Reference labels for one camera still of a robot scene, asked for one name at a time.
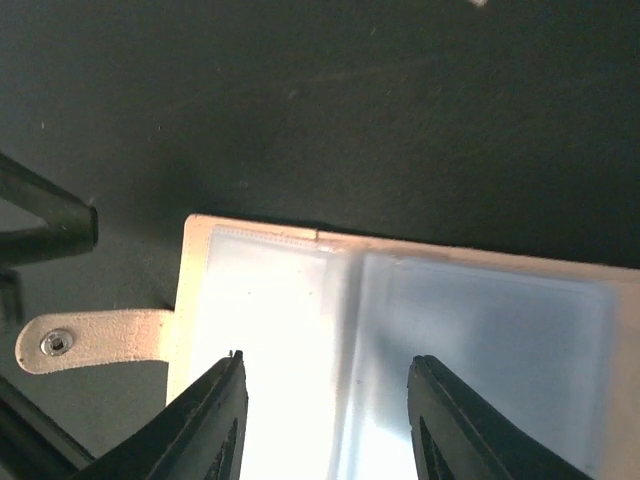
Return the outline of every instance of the leather strap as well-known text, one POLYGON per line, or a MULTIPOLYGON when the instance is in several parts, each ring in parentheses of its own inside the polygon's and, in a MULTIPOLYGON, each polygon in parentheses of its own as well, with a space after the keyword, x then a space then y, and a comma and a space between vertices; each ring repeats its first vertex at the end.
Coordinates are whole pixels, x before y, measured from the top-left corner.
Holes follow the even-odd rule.
POLYGON ((160 360, 171 355, 174 313, 170 310, 112 310, 41 315, 16 341, 16 359, 30 373, 51 373, 106 363, 160 360), (59 356, 40 348, 52 330, 71 334, 73 346, 59 356))

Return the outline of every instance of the open leather wallet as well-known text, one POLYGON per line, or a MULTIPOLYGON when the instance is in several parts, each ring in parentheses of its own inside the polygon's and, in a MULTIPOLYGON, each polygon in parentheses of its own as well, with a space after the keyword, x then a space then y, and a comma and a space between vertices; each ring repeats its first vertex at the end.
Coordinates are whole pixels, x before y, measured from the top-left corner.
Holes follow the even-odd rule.
POLYGON ((16 359, 165 361, 170 403, 236 350, 243 479, 416 478, 420 355, 589 476, 640 472, 639 271, 192 215, 175 312, 43 315, 16 359))

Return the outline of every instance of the metal snap fastener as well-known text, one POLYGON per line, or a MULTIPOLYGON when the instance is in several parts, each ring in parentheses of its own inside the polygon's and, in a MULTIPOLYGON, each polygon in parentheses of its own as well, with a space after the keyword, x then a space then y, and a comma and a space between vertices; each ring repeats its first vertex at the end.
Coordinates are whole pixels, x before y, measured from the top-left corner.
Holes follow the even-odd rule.
POLYGON ((67 353, 73 346, 73 337, 67 330, 57 329, 47 333, 40 342, 40 350, 45 355, 57 357, 67 353))

